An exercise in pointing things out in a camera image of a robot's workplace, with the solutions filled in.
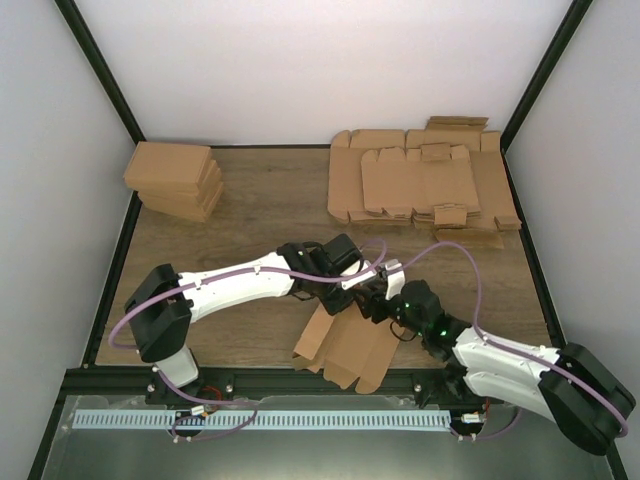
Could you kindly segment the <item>brown cardboard box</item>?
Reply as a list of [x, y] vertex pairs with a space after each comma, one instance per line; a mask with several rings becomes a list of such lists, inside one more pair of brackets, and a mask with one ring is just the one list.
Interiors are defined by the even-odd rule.
[[318, 306], [292, 353], [296, 370], [321, 373], [343, 390], [372, 394], [381, 386], [399, 339], [391, 322], [374, 324], [355, 305], [335, 316]]

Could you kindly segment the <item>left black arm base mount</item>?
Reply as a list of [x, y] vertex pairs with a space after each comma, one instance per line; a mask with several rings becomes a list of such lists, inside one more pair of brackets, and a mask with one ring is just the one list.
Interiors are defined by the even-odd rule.
[[197, 405], [249, 408], [257, 405], [257, 401], [230, 399], [226, 392], [209, 385], [202, 375], [186, 386], [170, 387], [156, 367], [152, 368], [147, 387], [146, 403], [148, 405], [164, 405], [171, 408], [195, 407]]

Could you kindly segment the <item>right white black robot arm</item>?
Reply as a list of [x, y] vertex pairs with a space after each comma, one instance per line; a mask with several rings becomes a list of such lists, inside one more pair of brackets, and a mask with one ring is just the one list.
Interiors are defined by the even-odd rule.
[[627, 433], [636, 400], [586, 347], [532, 346], [482, 332], [447, 313], [423, 280], [393, 296], [381, 286], [352, 292], [365, 318], [412, 332], [432, 357], [452, 368], [444, 378], [451, 400], [477, 396], [510, 403], [554, 422], [574, 445], [599, 456]]

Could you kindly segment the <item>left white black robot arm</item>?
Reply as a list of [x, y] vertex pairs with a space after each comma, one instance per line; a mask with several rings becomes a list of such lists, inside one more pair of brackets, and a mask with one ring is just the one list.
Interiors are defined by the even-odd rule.
[[181, 403], [196, 402], [204, 379], [186, 346], [190, 326], [208, 315], [263, 298], [320, 300], [335, 315], [353, 301], [349, 289], [375, 271], [345, 234], [326, 244], [286, 243], [243, 264], [205, 272], [176, 272], [169, 264], [152, 270], [125, 304], [135, 349], [169, 381]]

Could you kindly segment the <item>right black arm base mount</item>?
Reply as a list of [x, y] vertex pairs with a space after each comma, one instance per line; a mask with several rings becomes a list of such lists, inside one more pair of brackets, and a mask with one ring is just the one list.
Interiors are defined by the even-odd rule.
[[447, 369], [422, 369], [411, 374], [416, 404], [441, 409], [475, 408], [485, 404], [487, 397], [478, 396], [457, 373]]

